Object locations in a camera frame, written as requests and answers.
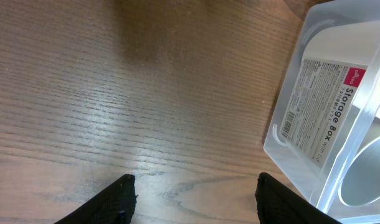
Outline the grey plastic cup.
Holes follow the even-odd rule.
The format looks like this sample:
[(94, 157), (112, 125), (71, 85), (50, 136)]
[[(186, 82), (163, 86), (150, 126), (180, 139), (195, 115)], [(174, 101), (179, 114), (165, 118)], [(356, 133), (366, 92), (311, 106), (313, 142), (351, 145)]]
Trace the grey plastic cup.
[(365, 135), (342, 181), (339, 197), (350, 207), (380, 199), (380, 124), (372, 125)]

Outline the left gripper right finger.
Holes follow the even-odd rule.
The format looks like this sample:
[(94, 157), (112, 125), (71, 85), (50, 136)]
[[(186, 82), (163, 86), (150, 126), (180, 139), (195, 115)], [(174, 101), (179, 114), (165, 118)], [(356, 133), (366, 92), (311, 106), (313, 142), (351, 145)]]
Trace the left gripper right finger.
[(255, 191), (260, 224), (340, 224), (266, 172)]

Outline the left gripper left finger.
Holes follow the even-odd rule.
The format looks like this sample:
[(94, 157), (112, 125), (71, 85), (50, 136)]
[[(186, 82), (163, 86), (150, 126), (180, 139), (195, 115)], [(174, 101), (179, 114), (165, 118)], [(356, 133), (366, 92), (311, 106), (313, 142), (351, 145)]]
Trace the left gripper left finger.
[(135, 176), (125, 174), (56, 224), (130, 224), (136, 198)]

